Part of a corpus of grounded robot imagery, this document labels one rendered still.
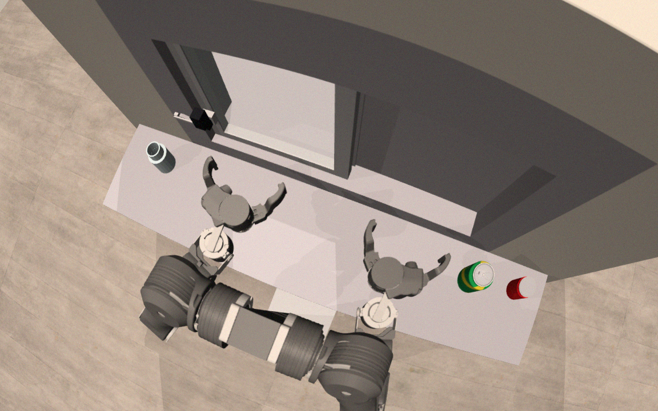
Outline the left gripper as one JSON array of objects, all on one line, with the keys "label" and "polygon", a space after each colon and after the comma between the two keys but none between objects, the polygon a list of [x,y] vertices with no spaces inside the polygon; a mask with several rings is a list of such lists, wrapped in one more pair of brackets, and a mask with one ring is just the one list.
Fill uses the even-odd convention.
[{"label": "left gripper", "polygon": [[208,191],[203,195],[201,205],[211,215],[215,226],[212,234],[204,239],[204,246],[208,251],[216,253],[223,248],[221,232],[224,226],[234,232],[249,231],[253,224],[266,221],[272,210],[284,200],[287,190],[282,182],[278,184],[276,194],[267,198],[264,205],[259,203],[251,208],[244,197],[231,195],[232,190],[228,185],[219,187],[215,184],[212,179],[213,168],[218,170],[216,161],[209,156],[203,166],[203,179]]}]

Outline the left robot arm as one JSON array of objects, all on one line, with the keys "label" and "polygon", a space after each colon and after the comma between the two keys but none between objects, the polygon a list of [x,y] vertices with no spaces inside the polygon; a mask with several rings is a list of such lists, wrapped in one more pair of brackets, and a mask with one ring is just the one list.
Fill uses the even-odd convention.
[{"label": "left robot arm", "polygon": [[[221,251],[208,251],[204,239],[213,230],[204,229],[183,257],[161,256],[141,288],[145,308],[139,321],[162,341],[168,342],[178,327],[187,326],[200,338],[227,348],[240,307],[253,309],[252,296],[214,282],[234,257],[234,244],[222,231]],[[223,264],[210,266],[203,254]]]}]

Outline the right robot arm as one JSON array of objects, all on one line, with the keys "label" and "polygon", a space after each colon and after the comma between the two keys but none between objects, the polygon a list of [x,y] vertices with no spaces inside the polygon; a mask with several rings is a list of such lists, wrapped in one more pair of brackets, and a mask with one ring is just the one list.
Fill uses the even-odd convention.
[{"label": "right robot arm", "polygon": [[[399,311],[390,301],[387,319],[374,322],[369,309],[381,299],[374,297],[363,309],[357,308],[355,332],[329,330],[325,341],[324,325],[290,313],[280,327],[267,361],[276,364],[276,372],[299,381],[306,374],[312,384],[319,380],[327,394],[339,401],[340,411],[384,411]],[[358,328],[359,317],[371,329],[384,328],[392,321],[394,326],[381,334],[365,333]]]}]

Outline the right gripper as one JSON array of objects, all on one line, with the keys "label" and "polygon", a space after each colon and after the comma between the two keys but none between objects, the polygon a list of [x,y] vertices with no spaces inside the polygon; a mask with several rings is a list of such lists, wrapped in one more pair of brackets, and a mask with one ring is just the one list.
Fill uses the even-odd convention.
[{"label": "right gripper", "polygon": [[437,260],[440,263],[439,267],[425,274],[422,268],[418,268],[415,261],[409,261],[402,265],[399,260],[393,257],[380,259],[379,253],[374,252],[374,239],[372,237],[372,232],[376,226],[375,219],[370,220],[364,232],[363,262],[366,271],[369,271],[367,276],[369,287],[373,291],[383,294],[380,303],[369,309],[370,319],[380,323],[385,321],[390,314],[387,306],[392,298],[402,299],[406,296],[417,296],[431,279],[436,278],[446,270],[451,256],[449,253],[442,256]]}]

